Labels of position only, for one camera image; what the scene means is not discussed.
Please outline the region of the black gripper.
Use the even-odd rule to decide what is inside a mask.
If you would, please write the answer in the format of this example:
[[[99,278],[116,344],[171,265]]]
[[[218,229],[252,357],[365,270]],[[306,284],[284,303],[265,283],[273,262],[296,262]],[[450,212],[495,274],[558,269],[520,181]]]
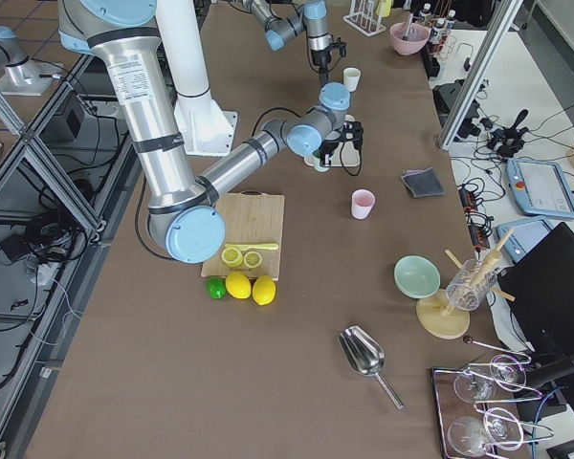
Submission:
[[[310,65],[315,72],[319,72],[320,86],[327,83],[327,73],[330,71],[332,53],[338,51],[340,58],[346,57],[346,43],[340,38],[308,38],[307,39]]]
[[[333,152],[342,142],[352,142],[358,152],[362,150],[364,129],[359,121],[346,120],[340,129],[332,131],[322,141],[320,145],[320,165],[331,165]]]

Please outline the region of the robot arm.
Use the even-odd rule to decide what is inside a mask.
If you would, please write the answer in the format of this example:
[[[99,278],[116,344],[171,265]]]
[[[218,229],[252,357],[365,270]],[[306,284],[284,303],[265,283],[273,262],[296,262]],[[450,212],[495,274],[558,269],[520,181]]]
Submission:
[[[63,46],[107,68],[149,184],[148,232],[176,260],[199,263],[222,248],[215,203],[281,150],[327,157],[337,142],[363,141],[346,117],[349,90],[328,81],[303,116],[270,120],[232,146],[190,1],[62,1],[58,14]]]
[[[309,65],[318,75],[320,87],[329,80],[332,53],[337,50],[339,59],[346,57],[346,43],[329,32],[324,1],[299,5],[289,17],[276,15],[271,8],[272,1],[248,0],[241,4],[264,27],[265,39],[273,52],[283,49],[302,33],[306,35]]]

